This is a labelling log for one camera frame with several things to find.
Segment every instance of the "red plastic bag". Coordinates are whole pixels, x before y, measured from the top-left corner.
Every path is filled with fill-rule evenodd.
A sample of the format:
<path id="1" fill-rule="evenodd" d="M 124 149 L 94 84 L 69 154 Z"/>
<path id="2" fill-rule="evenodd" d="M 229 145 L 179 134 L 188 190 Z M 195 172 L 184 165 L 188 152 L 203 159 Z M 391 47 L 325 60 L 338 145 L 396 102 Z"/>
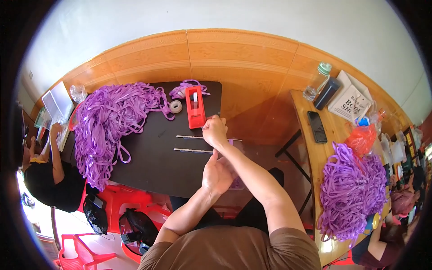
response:
<path id="1" fill-rule="evenodd" d="M 376 136 L 375 124 L 356 127 L 345 140 L 345 144 L 353 150 L 355 155 L 362 156 L 371 151 Z"/>

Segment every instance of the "wooden table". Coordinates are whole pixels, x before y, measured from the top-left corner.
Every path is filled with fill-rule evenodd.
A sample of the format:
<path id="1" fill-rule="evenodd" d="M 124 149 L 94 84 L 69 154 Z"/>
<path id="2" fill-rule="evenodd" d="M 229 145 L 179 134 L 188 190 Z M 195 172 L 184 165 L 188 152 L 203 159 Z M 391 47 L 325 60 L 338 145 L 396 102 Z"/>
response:
<path id="1" fill-rule="evenodd" d="M 320 200 L 321 184 L 323 182 L 324 174 L 322 172 L 324 165 L 327 163 L 327 158 L 334 154 L 332 142 L 343 143 L 349 136 L 349 130 L 346 128 L 347 120 L 339 117 L 335 114 L 330 113 L 325 107 L 322 111 L 315 109 L 312 102 L 307 101 L 303 98 L 301 91 L 291 91 L 294 108 L 297 113 L 297 119 L 300 123 L 300 129 L 302 132 L 303 139 L 306 144 L 309 158 L 309 169 L 310 179 L 312 186 L 312 200 L 313 200 L 313 215 L 314 215 L 314 229 L 315 229 L 315 243 L 319 250 L 321 265 L 324 266 L 333 260 L 339 258 L 349 250 L 349 241 L 340 242 L 329 240 L 322 242 L 320 231 L 317 230 L 317 220 L 322 213 L 322 204 Z M 327 136 L 327 143 L 320 144 L 316 143 L 312 129 L 309 124 L 307 111 L 316 111 L 319 113 L 321 121 L 323 123 L 325 133 Z M 389 211 L 389 204 L 384 205 L 381 218 L 384 218 Z M 365 234 L 360 234 L 356 244 L 362 241 L 366 237 Z"/>

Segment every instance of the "tape roll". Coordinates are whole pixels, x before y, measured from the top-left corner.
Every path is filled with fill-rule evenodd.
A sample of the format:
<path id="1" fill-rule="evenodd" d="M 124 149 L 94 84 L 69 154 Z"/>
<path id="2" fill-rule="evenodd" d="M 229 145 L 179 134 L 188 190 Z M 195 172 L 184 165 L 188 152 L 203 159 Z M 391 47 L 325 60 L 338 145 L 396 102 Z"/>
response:
<path id="1" fill-rule="evenodd" d="M 181 102 L 179 100 L 174 100 L 170 103 L 169 108 L 173 113 L 178 114 L 182 109 Z"/>

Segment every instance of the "table leg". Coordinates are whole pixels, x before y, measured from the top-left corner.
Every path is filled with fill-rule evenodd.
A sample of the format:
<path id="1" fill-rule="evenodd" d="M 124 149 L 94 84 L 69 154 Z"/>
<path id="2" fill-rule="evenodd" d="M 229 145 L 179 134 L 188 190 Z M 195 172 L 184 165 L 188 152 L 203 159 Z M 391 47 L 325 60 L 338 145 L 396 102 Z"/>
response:
<path id="1" fill-rule="evenodd" d="M 297 167 L 297 169 L 299 169 L 299 171 L 304 175 L 304 177 L 306 177 L 306 179 L 309 181 L 309 183 L 311 182 L 311 178 L 309 177 L 309 175 L 303 170 L 303 168 L 300 166 L 299 163 L 297 163 L 297 161 L 295 161 L 294 157 L 288 153 L 288 151 L 284 151 L 285 155 L 288 156 L 288 158 L 294 163 L 294 165 Z"/>
<path id="2" fill-rule="evenodd" d="M 306 197 L 306 199 L 305 199 L 302 207 L 299 210 L 299 216 L 301 216 L 301 214 L 303 213 L 303 210 L 305 209 L 306 204 L 308 203 L 308 201 L 311 198 L 311 196 L 312 196 L 312 189 L 309 190 L 309 194 L 307 195 L 307 197 Z"/>
<path id="3" fill-rule="evenodd" d="M 284 146 L 282 146 L 282 148 L 277 151 L 277 153 L 274 155 L 275 157 L 279 157 L 280 155 L 282 155 L 282 153 L 285 153 L 285 155 L 287 155 L 287 157 L 291 160 L 292 163 L 294 163 L 294 165 L 296 166 L 296 168 L 304 175 L 304 177 L 306 177 L 306 179 L 309 181 L 309 183 L 311 183 L 311 178 L 309 177 L 309 175 L 303 170 L 303 168 L 300 166 L 300 164 L 294 159 L 294 157 L 287 151 L 288 147 L 290 147 L 295 140 L 300 137 L 300 135 L 302 134 L 302 131 L 299 129 L 292 137 L 291 139 L 288 140 L 287 143 L 285 143 Z M 312 189 L 310 189 L 309 194 L 306 197 L 306 200 L 304 201 L 302 207 L 299 210 L 299 215 L 302 214 L 303 210 L 306 207 L 306 204 L 308 203 L 309 199 L 312 196 Z"/>
<path id="4" fill-rule="evenodd" d="M 289 141 L 287 142 L 287 143 L 285 143 L 285 145 L 284 146 L 282 146 L 282 148 L 279 150 L 279 151 L 277 151 L 277 153 L 274 155 L 275 157 L 279 157 L 280 155 L 282 155 L 282 153 L 285 151 L 285 150 L 287 150 L 288 149 L 288 147 L 290 147 L 294 142 L 295 142 L 295 140 L 298 138 L 298 137 L 300 137 L 300 135 L 302 134 L 302 131 L 299 129 L 292 137 L 291 137 L 291 139 L 289 139 Z"/>

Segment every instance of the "brown shirt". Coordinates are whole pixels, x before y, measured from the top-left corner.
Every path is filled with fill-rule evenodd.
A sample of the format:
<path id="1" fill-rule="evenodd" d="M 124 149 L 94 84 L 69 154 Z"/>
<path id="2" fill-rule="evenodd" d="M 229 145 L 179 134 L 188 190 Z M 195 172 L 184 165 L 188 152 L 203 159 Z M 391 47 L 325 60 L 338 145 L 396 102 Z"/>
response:
<path id="1" fill-rule="evenodd" d="M 160 242 L 141 257 L 138 270 L 321 269 L 318 248 L 305 234 L 280 228 L 270 237 L 252 227 L 211 226 L 174 243 Z"/>
<path id="2" fill-rule="evenodd" d="M 403 229 L 402 226 L 387 226 L 381 228 L 380 241 L 387 243 L 381 260 L 375 259 L 375 257 L 367 251 L 366 246 L 366 250 L 361 256 L 359 264 L 370 268 L 382 268 L 393 264 L 399 258 L 399 254 L 405 247 L 402 236 L 404 232 L 405 229 Z"/>

